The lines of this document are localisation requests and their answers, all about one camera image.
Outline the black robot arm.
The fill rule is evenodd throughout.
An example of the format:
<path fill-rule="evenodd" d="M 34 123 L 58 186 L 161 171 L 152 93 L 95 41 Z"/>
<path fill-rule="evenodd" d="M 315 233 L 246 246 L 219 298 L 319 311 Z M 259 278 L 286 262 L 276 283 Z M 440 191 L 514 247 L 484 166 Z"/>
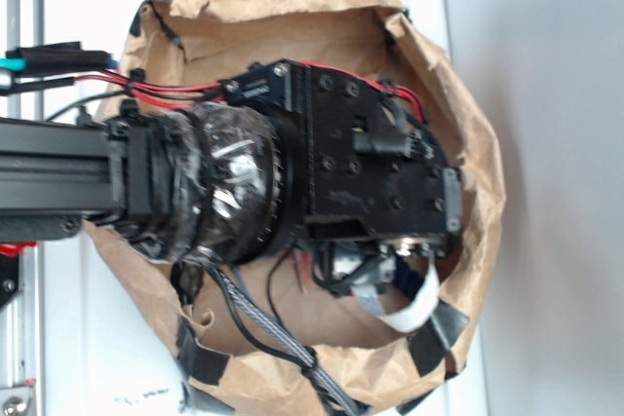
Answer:
<path fill-rule="evenodd" d="M 242 264 L 291 242 L 427 244 L 460 233 L 460 174 L 413 93 L 281 60 L 160 114 L 1 123 L 1 239 L 113 228 L 157 261 L 197 250 Z"/>

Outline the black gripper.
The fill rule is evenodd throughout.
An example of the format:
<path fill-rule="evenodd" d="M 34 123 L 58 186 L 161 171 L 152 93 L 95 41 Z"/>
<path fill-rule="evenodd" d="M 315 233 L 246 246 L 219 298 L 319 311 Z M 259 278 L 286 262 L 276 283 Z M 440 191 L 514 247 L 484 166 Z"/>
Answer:
<path fill-rule="evenodd" d="M 286 59 L 253 66 L 224 92 L 230 105 L 261 114 L 275 135 L 279 236 L 452 253 L 461 177 L 412 92 Z"/>

